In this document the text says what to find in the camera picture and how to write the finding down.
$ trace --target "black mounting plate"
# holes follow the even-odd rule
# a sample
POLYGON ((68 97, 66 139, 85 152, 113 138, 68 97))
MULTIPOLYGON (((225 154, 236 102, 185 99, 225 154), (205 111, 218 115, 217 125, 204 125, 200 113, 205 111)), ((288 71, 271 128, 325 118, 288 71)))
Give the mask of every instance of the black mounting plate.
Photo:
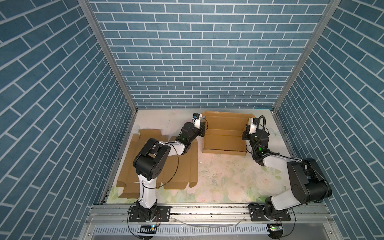
POLYGON ((253 222, 276 221, 278 217, 280 217, 280 220, 282 222, 291 220, 288 210, 282 211, 281 214, 276 215, 276 219, 271 220, 265 216, 262 205, 250 204, 248 205, 248 208, 249 208, 249 214, 251 216, 251 221, 253 222))
MULTIPOLYGON (((169 222, 170 206, 157 206, 156 212, 160 213, 161 222, 169 222)), ((139 217, 139 209, 137 206, 132 207, 129 222, 146 222, 145 219, 139 217)))

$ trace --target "brick wallpaper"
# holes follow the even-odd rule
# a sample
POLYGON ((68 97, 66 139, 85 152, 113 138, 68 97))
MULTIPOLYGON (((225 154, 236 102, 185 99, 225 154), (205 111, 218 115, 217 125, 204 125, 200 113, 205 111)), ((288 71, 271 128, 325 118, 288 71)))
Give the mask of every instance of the brick wallpaper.
POLYGON ((77 0, 0 1, 0 239, 72 239, 131 110, 77 0))
POLYGON ((329 0, 91 0, 138 108, 271 108, 329 0))
POLYGON ((342 0, 278 116, 319 159, 344 239, 384 239, 384 1, 342 0))

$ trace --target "open cardboard box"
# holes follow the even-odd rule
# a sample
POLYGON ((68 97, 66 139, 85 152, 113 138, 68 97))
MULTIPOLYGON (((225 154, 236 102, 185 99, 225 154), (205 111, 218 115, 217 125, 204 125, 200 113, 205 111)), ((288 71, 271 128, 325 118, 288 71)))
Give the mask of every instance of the open cardboard box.
MULTIPOLYGON (((133 160, 139 154, 142 147, 151 137, 159 141, 168 141, 168 136, 162 135, 159 129, 140 129, 140 134, 133 134, 129 143, 127 155, 124 159, 116 186, 123 187, 124 190, 119 198, 139 198, 139 178, 136 169, 133 167, 133 160)), ((156 179, 156 186, 166 183, 171 179, 176 171, 177 156, 169 156, 163 167, 162 172, 156 179)), ((164 189, 185 189, 197 184, 197 140, 191 144, 189 151, 179 156, 179 167, 173 179, 164 186, 164 189)))
POLYGON ((208 130, 205 132, 203 152, 229 155, 245 155, 246 141, 241 136, 253 114, 205 111, 208 130))

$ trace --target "work surface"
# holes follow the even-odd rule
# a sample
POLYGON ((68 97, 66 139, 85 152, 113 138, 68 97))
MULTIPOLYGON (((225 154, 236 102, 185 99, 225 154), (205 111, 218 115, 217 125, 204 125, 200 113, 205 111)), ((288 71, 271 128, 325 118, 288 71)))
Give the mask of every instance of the work surface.
MULTIPOLYGON (((202 113, 204 109, 186 110, 139 110, 133 125, 122 159, 125 159, 132 135, 139 129, 161 129, 163 135, 177 136, 185 122, 192 120, 195 112, 202 113)), ((289 156, 270 110, 225 110, 234 113, 252 113, 256 117, 264 115, 266 128, 269 130, 269 149, 289 156)), ((273 168, 258 165, 251 154, 245 156, 203 153, 203 138, 196 138, 198 147, 199 178, 195 187, 184 190, 156 190, 160 203, 183 202, 263 202, 266 197, 285 191, 289 188, 288 175, 273 168)), ((120 173, 121 161, 107 199, 108 204, 131 203, 136 199, 121 199, 123 188, 116 187, 120 173)))

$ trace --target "wall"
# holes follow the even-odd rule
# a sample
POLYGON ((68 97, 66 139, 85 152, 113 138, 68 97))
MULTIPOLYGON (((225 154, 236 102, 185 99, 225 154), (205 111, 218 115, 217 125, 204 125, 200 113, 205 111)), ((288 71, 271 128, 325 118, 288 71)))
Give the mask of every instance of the wall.
POLYGON ((139 108, 271 108, 328 1, 91 0, 139 108))
POLYGON ((277 112, 298 156, 325 169, 349 239, 384 233, 383 12, 384 1, 342 0, 277 112))
POLYGON ((77 0, 0 11, 0 239, 72 239, 131 110, 77 0))

